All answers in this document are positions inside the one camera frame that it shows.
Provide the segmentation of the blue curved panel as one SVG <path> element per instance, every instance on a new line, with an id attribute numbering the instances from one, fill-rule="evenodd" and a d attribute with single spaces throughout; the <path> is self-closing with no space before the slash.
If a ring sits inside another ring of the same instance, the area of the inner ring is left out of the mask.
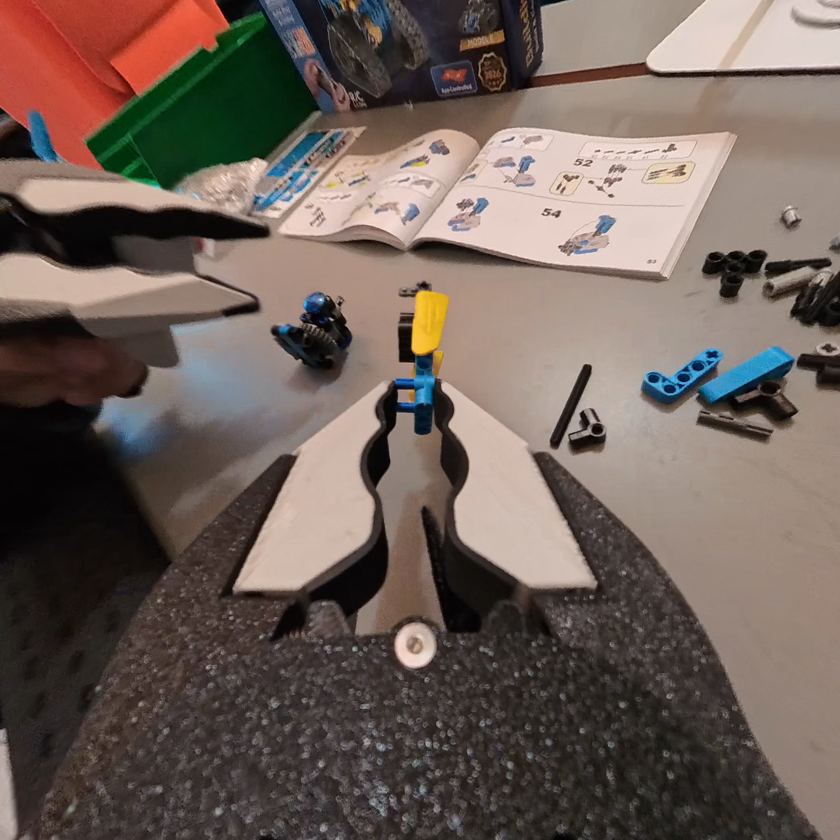
<path id="1" fill-rule="evenodd" d="M 763 382 L 785 378 L 794 364 L 793 355 L 773 346 L 702 385 L 699 399 L 709 405 L 727 401 L 732 396 L 750 392 Z"/>

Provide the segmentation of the blue black brick assembly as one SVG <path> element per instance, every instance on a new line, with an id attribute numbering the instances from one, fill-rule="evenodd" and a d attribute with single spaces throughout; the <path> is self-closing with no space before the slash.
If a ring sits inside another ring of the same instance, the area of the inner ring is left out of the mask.
<path id="1" fill-rule="evenodd" d="M 272 326 L 271 337 L 295 361 L 328 371 L 353 340 L 343 304 L 342 296 L 315 291 L 305 298 L 299 321 Z"/>

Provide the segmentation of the black axle rod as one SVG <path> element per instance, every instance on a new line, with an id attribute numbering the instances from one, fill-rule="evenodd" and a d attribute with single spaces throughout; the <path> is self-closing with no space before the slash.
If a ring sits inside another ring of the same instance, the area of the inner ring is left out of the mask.
<path id="1" fill-rule="evenodd" d="M 578 405 L 580 404 L 581 398 L 585 391 L 585 387 L 587 386 L 591 375 L 592 365 L 583 364 L 581 370 L 575 378 L 574 384 L 572 385 L 570 393 L 560 411 L 559 418 L 549 438 L 549 446 L 552 449 L 557 449 L 560 446 L 564 435 L 566 435 L 566 431 L 571 423 L 572 417 L 576 412 Z"/>

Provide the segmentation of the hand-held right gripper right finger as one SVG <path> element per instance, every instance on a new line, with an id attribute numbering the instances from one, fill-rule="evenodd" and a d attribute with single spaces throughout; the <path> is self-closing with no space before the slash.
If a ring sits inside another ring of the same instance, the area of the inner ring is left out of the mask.
<path id="1" fill-rule="evenodd" d="M 437 384 L 444 534 L 464 560 L 530 594 L 590 591 L 595 575 L 529 444 L 446 382 Z"/>

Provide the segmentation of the blue sticker sheet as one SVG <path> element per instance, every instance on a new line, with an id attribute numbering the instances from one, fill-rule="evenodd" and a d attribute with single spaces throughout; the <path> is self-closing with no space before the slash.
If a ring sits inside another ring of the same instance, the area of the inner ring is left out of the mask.
<path id="1" fill-rule="evenodd" d="M 366 131 L 365 126 L 300 134 L 260 177 L 249 215 L 283 218 Z"/>

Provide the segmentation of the blue robot kit box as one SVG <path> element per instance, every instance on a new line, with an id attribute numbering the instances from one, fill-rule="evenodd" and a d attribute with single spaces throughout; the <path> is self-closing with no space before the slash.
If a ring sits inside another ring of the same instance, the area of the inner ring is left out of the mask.
<path id="1" fill-rule="evenodd" d="M 261 1 L 322 112 L 496 95 L 543 57 L 539 1 Z"/>

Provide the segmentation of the open instruction booklet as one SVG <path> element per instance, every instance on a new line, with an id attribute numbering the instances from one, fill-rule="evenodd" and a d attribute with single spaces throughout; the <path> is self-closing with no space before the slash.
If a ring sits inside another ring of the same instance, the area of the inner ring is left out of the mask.
<path id="1" fill-rule="evenodd" d="M 382 154 L 345 155 L 278 232 L 666 280 L 736 141 L 508 128 L 479 145 L 438 129 Z"/>

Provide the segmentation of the black angle connector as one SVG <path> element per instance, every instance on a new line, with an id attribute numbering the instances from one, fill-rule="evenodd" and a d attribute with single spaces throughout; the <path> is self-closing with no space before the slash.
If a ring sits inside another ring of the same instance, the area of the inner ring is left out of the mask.
<path id="1" fill-rule="evenodd" d="M 606 427 L 596 410 L 585 408 L 580 412 L 581 427 L 568 435 L 569 447 L 578 451 L 601 446 L 606 441 Z"/>

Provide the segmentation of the orange plastic bin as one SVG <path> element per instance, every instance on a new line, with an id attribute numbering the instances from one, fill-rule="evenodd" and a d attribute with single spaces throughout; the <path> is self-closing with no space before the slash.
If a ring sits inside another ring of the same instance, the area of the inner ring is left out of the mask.
<path id="1" fill-rule="evenodd" d="M 86 139 L 227 29 L 214 1 L 2 1 L 2 110 L 37 111 L 60 158 L 99 169 Z"/>

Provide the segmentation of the pile of small brick parts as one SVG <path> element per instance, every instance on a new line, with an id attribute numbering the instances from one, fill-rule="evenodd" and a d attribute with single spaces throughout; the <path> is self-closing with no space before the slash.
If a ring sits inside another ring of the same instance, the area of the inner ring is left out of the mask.
<path id="1" fill-rule="evenodd" d="M 801 326 L 819 329 L 823 337 L 813 350 L 799 353 L 795 364 L 814 374 L 815 384 L 839 388 L 839 272 L 838 237 L 828 246 L 829 255 L 777 259 L 763 268 L 763 295 L 771 300 L 792 298 L 790 317 Z"/>

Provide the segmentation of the blue yellow brick assembly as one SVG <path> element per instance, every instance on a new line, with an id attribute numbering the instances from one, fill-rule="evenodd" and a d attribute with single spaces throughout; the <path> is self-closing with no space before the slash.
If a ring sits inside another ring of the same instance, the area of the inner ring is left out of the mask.
<path id="1" fill-rule="evenodd" d="M 401 364 L 411 364 L 407 377 L 395 379 L 395 388 L 407 392 L 398 401 L 400 413 L 413 416 L 414 433 L 426 436 L 434 423 L 434 393 L 443 363 L 440 343 L 443 337 L 449 298 L 439 292 L 421 291 L 414 298 L 414 310 L 403 312 L 397 325 L 397 344 Z"/>

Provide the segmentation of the dark grey axle pin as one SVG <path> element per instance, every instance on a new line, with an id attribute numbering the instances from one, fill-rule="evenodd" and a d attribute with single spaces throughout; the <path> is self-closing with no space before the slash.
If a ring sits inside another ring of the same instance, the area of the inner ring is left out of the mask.
<path id="1" fill-rule="evenodd" d="M 740 419 L 731 413 L 714 413 L 707 409 L 699 410 L 696 423 L 753 439 L 768 439 L 774 434 L 772 427 Z"/>

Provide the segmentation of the blue L-shaped beam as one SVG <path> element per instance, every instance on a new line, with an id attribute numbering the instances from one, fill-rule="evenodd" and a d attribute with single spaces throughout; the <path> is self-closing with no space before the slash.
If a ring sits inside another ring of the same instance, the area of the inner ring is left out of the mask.
<path id="1" fill-rule="evenodd" d="M 677 403 L 714 372 L 723 358 L 719 350 L 708 349 L 686 363 L 676 373 L 649 371 L 644 375 L 641 392 L 660 405 Z"/>

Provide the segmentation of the black T-shaped beam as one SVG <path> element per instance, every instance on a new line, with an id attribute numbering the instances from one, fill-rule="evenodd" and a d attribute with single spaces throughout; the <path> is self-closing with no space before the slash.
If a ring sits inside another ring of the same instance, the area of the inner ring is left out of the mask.
<path id="1" fill-rule="evenodd" d="M 761 272 L 767 257 L 762 249 L 712 251 L 705 257 L 700 272 L 704 277 L 718 278 L 720 298 L 734 299 L 739 295 L 744 279 Z"/>

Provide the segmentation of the grey desk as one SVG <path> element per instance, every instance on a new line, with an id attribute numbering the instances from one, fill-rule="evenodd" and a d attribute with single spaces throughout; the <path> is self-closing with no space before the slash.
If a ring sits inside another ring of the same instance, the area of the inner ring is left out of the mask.
<path id="1" fill-rule="evenodd" d="M 271 239 L 218 246 L 202 268 L 257 292 L 261 318 L 187 328 L 182 365 L 141 397 L 107 405 L 118 447 L 172 554 L 279 455 L 383 379 L 395 358 L 398 288 L 450 296 L 443 376 L 543 448 L 583 363 L 584 406 L 602 449 L 555 457 L 651 549 L 698 614 L 776 772 L 824 838 L 838 838 L 838 391 L 793 371 L 799 413 L 757 442 L 697 426 L 696 403 L 639 391 L 697 351 L 722 370 L 816 330 L 763 299 L 756 279 L 719 298 L 699 267 L 711 250 L 823 254 L 838 232 L 838 77 L 661 78 L 648 53 L 693 2 L 567 2 L 543 12 L 545 57 L 531 89 L 499 98 L 354 113 L 360 154 L 435 128 L 484 143 L 506 126 L 615 136 L 731 131 L 738 143 L 673 276 L 651 283 L 518 266 L 459 249 Z M 801 225 L 780 215 L 799 208 Z M 328 371 L 294 360 L 270 328 L 305 298 L 344 298 L 353 340 Z"/>

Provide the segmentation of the green plastic bin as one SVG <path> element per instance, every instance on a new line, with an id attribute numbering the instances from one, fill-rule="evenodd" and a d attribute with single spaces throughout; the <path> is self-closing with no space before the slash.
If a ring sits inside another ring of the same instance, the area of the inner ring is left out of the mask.
<path id="1" fill-rule="evenodd" d="M 317 110 L 262 13 L 234 22 L 85 139 L 107 172 L 163 189 L 214 165 L 265 159 Z"/>

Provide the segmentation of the person's left hand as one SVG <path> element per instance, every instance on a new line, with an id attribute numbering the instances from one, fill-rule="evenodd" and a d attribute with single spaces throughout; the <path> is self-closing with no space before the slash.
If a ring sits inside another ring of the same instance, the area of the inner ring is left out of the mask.
<path id="1" fill-rule="evenodd" d="M 22 337 L 1 341 L 1 404 L 84 406 L 141 391 L 149 367 L 109 340 Z"/>

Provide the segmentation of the crinkled clear plastic bag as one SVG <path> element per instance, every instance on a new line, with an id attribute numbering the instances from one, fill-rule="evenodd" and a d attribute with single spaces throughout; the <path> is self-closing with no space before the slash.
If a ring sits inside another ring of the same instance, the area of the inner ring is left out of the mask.
<path id="1" fill-rule="evenodd" d="M 259 157 L 232 164 L 216 164 L 182 178 L 171 191 L 248 216 L 254 206 L 257 186 L 266 170 L 267 161 Z"/>

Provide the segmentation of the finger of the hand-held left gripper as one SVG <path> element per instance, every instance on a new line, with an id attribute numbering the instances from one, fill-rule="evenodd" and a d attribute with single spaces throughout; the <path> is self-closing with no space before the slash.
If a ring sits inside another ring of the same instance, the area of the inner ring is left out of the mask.
<path id="1" fill-rule="evenodd" d="M 128 236 L 110 266 L 3 255 L 2 340 L 101 339 L 149 366 L 176 366 L 174 327 L 259 311 L 252 293 L 197 273 L 195 251 L 194 238 Z"/>
<path id="2" fill-rule="evenodd" d="M 192 263 L 199 239 L 267 238 L 267 224 L 73 164 L 1 163 L 2 254 L 61 263 Z"/>

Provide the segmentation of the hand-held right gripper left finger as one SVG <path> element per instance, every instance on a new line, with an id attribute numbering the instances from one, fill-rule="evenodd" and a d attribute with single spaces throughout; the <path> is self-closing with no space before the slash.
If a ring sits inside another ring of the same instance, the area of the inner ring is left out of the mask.
<path id="1" fill-rule="evenodd" d="M 383 381 L 301 444 L 233 583 L 235 595 L 310 596 L 375 532 L 365 450 L 385 431 Z"/>

